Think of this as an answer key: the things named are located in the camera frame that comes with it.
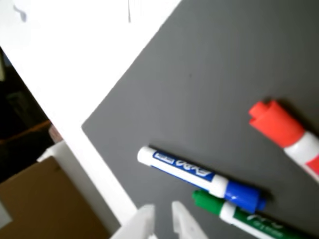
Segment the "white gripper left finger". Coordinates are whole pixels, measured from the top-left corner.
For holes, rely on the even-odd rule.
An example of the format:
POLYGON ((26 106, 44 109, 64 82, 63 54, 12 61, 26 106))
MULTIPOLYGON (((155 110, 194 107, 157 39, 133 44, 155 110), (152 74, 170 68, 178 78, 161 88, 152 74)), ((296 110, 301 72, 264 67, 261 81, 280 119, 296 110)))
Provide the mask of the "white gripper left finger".
POLYGON ((131 219, 122 225, 110 239, 148 239, 154 234, 155 205, 140 207, 131 219))

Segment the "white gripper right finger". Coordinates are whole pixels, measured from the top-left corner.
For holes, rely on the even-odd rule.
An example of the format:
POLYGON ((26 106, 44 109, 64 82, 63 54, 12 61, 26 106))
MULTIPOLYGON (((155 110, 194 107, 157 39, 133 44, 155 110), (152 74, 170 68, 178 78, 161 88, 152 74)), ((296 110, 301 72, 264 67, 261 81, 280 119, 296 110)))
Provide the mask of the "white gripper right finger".
POLYGON ((180 201, 172 202, 174 232, 180 239, 208 239, 200 224, 180 201))

